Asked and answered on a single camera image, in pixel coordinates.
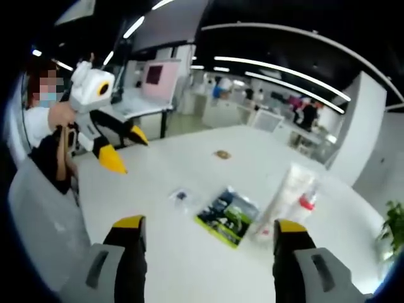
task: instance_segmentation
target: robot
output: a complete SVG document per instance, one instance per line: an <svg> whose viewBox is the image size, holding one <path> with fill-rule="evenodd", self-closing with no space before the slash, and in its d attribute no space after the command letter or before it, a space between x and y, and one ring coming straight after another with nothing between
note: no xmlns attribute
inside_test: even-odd
<svg viewBox="0 0 404 303"><path fill-rule="evenodd" d="M93 69L92 63L78 63L71 81L70 104L77 111L77 139L81 146L92 152L100 164L113 172L125 174L124 162L97 125L110 128L135 143L148 145L148 140L138 126L132 126L124 116L111 106L115 76L106 71Z"/></svg>

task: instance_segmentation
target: potted plant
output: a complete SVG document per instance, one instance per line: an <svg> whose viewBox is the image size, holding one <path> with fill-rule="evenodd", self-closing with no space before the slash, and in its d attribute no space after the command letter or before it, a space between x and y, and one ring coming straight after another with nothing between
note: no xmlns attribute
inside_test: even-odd
<svg viewBox="0 0 404 303"><path fill-rule="evenodd" d="M389 210L380 239L382 241L389 240L391 251L388 255L389 258L395 258L400 252L401 246L404 245L404 208L398 201L388 201L386 205Z"/></svg>

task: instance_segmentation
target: white shirt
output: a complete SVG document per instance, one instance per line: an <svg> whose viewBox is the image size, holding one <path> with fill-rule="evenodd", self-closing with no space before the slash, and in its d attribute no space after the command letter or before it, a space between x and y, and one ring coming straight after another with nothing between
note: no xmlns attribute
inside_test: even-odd
<svg viewBox="0 0 404 303"><path fill-rule="evenodd" d="M8 100L3 133L3 139L7 142L17 168L30 152L27 137L31 146L38 147L42 139L52 134L48 124L49 108L35 107L23 110L21 102L22 81L23 77L20 76L15 90ZM27 137L22 119L23 113Z"/></svg>

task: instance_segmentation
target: floor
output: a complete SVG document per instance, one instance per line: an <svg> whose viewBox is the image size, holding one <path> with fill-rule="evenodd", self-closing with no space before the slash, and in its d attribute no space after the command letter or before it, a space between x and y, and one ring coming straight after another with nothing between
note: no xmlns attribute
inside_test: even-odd
<svg viewBox="0 0 404 303"><path fill-rule="evenodd" d="M202 118L173 112L167 119L167 137L196 133L210 129L202 123Z"/></svg>

